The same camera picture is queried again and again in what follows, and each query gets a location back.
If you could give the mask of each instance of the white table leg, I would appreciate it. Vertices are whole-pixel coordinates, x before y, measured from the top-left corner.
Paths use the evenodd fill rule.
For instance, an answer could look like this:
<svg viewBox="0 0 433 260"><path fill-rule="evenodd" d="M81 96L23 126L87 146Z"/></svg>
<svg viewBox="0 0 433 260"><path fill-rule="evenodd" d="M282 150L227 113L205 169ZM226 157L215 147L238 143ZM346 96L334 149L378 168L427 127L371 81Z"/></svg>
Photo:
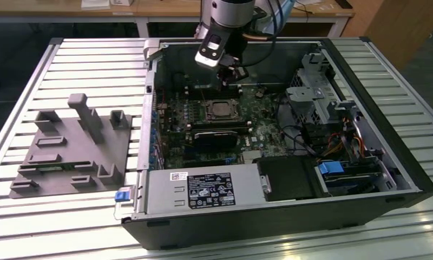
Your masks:
<svg viewBox="0 0 433 260"><path fill-rule="evenodd" d="M135 17L134 18L137 32L139 34L139 38L149 38L149 30L147 30L147 17Z"/></svg>
<svg viewBox="0 0 433 260"><path fill-rule="evenodd" d="M329 31L329 34L326 35L326 37L337 38L341 36L341 32L343 32L347 19L349 19L349 17L337 17L335 18L335 22L331 25L331 28L330 28L330 31Z"/></svg>

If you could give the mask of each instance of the blue latch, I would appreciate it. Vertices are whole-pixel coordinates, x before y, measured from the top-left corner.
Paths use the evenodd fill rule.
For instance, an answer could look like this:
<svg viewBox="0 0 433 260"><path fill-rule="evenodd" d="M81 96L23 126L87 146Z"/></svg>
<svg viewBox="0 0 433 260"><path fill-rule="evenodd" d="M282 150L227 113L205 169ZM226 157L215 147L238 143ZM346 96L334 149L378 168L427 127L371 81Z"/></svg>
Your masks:
<svg viewBox="0 0 433 260"><path fill-rule="evenodd" d="M115 192L115 202L127 202L130 200L130 191Z"/></svg>
<svg viewBox="0 0 433 260"><path fill-rule="evenodd" d="M325 161L318 165L321 174L343 173L343 167L338 161Z"/></svg>

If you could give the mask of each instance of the wooden cabinet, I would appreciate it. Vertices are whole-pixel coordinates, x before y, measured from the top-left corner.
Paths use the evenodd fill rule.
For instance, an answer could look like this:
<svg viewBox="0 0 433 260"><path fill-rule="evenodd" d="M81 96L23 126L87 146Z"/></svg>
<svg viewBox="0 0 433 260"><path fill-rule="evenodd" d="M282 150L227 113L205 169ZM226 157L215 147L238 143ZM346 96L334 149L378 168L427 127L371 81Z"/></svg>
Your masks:
<svg viewBox="0 0 433 260"><path fill-rule="evenodd" d="M341 36L367 36L402 69L433 31L433 0L347 1L355 14Z"/></svg>

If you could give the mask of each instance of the slotted aluminum platform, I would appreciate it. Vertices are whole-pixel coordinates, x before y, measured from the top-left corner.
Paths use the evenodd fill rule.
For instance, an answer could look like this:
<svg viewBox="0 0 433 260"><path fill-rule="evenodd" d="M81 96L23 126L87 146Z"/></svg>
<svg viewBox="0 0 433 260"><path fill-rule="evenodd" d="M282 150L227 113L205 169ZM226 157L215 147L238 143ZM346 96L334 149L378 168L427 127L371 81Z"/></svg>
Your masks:
<svg viewBox="0 0 433 260"><path fill-rule="evenodd" d="M333 40L389 122L433 180L433 111L371 43ZM75 116L66 97L83 92L99 115L134 116L125 183L135 179L143 94L142 39L65 39L38 63L0 133L0 259L433 259L433 197L365 226L146 251L113 216L114 192L7 199L37 127L37 111ZM349 92L338 80L343 95ZM122 212L131 207L125 205Z"/></svg>

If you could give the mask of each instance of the desk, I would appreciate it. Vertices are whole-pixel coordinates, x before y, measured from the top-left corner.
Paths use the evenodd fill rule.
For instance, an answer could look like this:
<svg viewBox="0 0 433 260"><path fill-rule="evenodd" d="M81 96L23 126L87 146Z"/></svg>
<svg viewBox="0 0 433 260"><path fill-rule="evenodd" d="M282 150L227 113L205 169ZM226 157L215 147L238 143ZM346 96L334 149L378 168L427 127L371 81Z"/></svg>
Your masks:
<svg viewBox="0 0 433 260"><path fill-rule="evenodd" d="M138 2L82 11L81 0L0 0L0 23L134 23Z"/></svg>
<svg viewBox="0 0 433 260"><path fill-rule="evenodd" d="M150 22L198 22L201 0L139 0L135 20L141 37L149 37L147 23ZM306 13L293 9L287 23L331 23L327 37L339 37L353 9L342 9L334 0L323 0L319 4L306 5Z"/></svg>

